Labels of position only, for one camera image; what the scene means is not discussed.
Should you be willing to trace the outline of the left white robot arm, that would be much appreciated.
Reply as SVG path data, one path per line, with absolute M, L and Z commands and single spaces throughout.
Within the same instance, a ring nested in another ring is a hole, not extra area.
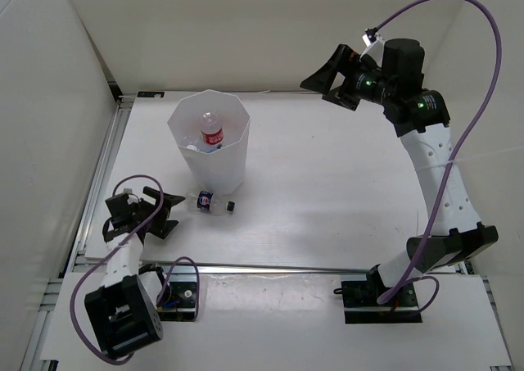
M 147 234 L 164 240 L 178 225 L 169 215 L 185 197 L 161 195 L 148 186 L 143 193 L 154 201 L 126 192 L 106 199 L 110 217 L 102 236 L 115 255 L 106 262 L 100 287 L 84 298 L 100 352 L 115 362 L 161 340 L 163 328 L 156 306 L 168 302 L 172 294 L 160 269 L 142 268 L 140 259 Z

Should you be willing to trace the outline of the bottle with red label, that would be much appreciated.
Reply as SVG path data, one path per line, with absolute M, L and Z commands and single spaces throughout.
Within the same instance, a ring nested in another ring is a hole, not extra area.
M 224 140 L 222 120 L 214 112 L 206 112 L 201 116 L 200 130 L 204 143 L 214 145 Z

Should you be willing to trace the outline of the bottle with dark blue label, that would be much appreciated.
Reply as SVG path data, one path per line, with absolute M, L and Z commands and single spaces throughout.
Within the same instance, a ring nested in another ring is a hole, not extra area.
M 236 208 L 234 201 L 209 191 L 188 192 L 185 195 L 185 203 L 190 210 L 211 215 L 232 214 Z

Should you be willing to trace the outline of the blue label water bottle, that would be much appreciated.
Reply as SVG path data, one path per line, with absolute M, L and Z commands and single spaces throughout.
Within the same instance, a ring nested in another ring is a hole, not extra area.
M 217 143 L 217 144 L 214 144 L 214 145 L 210 145 L 208 143 L 204 143 L 204 142 L 198 142 L 195 144 L 195 147 L 196 149 L 199 151 L 199 152 L 202 152 L 202 153 L 212 153 L 212 152 L 216 152 L 218 150 L 220 150 L 224 145 L 222 143 Z
M 200 152 L 202 152 L 205 147 L 200 133 L 191 133 L 187 136 L 184 136 L 181 146 L 193 151 Z

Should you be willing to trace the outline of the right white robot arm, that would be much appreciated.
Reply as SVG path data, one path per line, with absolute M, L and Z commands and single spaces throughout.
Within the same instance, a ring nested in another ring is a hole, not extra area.
M 369 271 L 368 297 L 377 305 L 390 303 L 408 281 L 476 256 L 499 239 L 494 225 L 482 223 L 451 164 L 449 112 L 440 93 L 422 86 L 424 58 L 419 41 L 410 38 L 376 41 L 362 54 L 341 44 L 300 84 L 348 110 L 362 101 L 381 106 L 416 172 L 427 227 L 399 255 Z

